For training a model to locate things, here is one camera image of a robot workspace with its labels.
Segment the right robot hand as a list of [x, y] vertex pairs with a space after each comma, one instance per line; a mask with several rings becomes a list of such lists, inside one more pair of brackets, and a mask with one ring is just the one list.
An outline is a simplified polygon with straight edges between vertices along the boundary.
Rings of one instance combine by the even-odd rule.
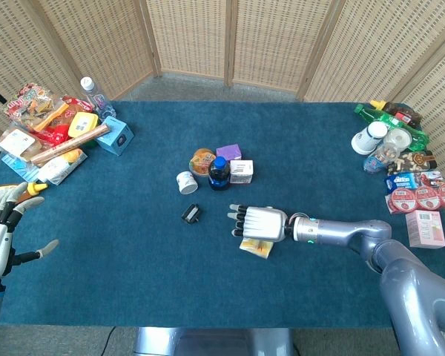
[[285, 239], [288, 217], [272, 207], [254, 207], [230, 204], [227, 216], [236, 221], [231, 234], [234, 237], [277, 243]]

